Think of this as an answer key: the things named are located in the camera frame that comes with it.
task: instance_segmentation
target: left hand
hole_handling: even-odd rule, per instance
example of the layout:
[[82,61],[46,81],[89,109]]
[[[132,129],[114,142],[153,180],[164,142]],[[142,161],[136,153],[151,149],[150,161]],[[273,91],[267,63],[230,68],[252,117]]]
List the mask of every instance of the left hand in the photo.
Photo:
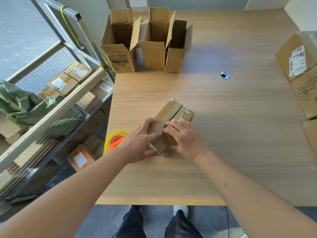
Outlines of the left hand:
[[163,131],[150,134],[146,133],[149,125],[154,123],[153,118],[143,121],[140,127],[131,132],[125,139],[115,148],[126,152],[127,162],[136,163],[151,156],[161,156],[162,154],[154,149],[150,149],[149,143],[164,135]]

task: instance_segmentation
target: shoe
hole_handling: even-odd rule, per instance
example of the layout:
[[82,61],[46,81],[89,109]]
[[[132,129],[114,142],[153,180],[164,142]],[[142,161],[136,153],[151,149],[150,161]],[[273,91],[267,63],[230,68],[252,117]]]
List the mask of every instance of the shoe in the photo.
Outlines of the shoe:
[[174,205],[174,213],[183,214],[187,219],[189,219],[192,213],[192,206],[187,205]]
[[139,210],[141,212],[141,206],[140,205],[130,205],[130,210]]

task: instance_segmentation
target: orange tape dispenser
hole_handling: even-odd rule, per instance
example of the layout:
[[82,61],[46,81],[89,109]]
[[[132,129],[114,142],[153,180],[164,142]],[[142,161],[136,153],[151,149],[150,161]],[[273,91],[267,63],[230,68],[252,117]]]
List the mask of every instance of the orange tape dispenser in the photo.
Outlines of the orange tape dispenser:
[[110,149],[117,147],[127,135],[127,132],[121,130],[110,134],[105,140],[105,152],[107,153]]

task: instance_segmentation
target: white sneaker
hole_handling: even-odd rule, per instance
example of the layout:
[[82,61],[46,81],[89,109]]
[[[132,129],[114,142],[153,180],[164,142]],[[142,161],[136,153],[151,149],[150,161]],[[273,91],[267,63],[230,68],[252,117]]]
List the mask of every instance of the white sneaker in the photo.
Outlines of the white sneaker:
[[183,214],[186,218],[189,217],[189,207],[187,205],[174,205],[174,215]]

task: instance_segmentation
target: forearm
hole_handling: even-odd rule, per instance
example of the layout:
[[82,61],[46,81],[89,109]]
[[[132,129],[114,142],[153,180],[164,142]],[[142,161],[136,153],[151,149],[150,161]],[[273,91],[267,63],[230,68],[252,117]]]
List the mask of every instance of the forearm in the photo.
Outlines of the forearm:
[[215,185],[249,237],[313,237],[317,233],[314,221],[211,151],[194,161]]
[[73,237],[97,199],[124,168],[126,155],[113,149],[64,180],[5,222],[0,236]]

